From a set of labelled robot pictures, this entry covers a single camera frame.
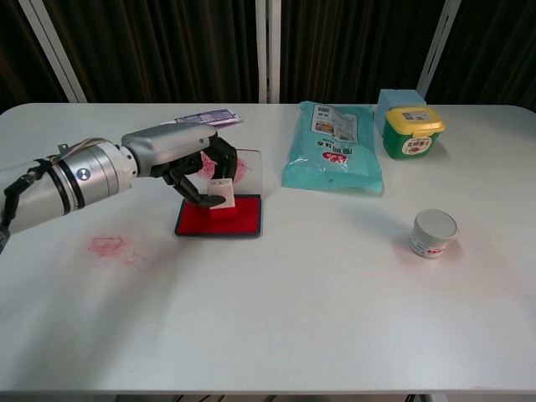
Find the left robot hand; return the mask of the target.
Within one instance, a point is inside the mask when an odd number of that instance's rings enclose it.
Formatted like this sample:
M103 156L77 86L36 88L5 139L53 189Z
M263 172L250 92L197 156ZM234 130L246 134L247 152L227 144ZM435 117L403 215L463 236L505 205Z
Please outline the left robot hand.
M234 205L230 186L237 171L238 154L215 127L192 122L166 123L126 134L121 145L134 157L138 177L162 178L186 201L199 207ZM200 193L188 178L203 168L203 157L214 162L213 194Z

